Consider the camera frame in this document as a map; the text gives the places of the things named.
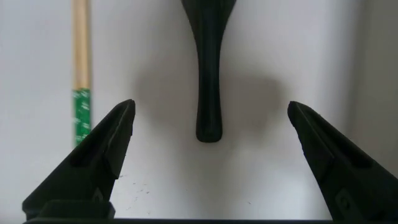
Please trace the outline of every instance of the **stick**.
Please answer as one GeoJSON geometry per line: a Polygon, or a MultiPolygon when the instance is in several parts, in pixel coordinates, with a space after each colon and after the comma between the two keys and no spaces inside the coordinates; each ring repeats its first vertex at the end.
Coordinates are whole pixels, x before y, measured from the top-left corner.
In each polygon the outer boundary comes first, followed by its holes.
{"type": "Polygon", "coordinates": [[[75,142],[79,145],[90,133],[90,2],[72,0],[74,81],[73,99],[75,103],[75,142]]]}

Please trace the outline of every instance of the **green label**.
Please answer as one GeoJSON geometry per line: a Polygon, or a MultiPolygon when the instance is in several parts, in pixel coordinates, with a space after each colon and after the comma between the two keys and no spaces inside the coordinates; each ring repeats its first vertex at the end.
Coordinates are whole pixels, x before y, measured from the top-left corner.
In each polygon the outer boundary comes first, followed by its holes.
{"type": "Polygon", "coordinates": [[[79,145],[90,133],[90,90],[80,89],[73,91],[75,102],[75,142],[79,145]]]}

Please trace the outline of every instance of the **white wall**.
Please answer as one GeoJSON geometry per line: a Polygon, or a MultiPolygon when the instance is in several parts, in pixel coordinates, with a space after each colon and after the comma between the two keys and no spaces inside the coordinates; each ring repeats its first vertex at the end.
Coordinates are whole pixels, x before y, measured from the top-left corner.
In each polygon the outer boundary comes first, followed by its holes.
{"type": "Polygon", "coordinates": [[[350,135],[398,176],[398,2],[369,1],[350,135]]]}
{"type": "MultiPolygon", "coordinates": [[[[23,199],[72,149],[70,2],[0,7],[0,217],[22,221],[23,199]]],[[[93,121],[127,98],[137,104],[116,216],[329,219],[286,109],[300,101],[345,131],[358,9],[237,1],[221,53],[224,136],[202,144],[180,1],[93,1],[93,121]]]]}

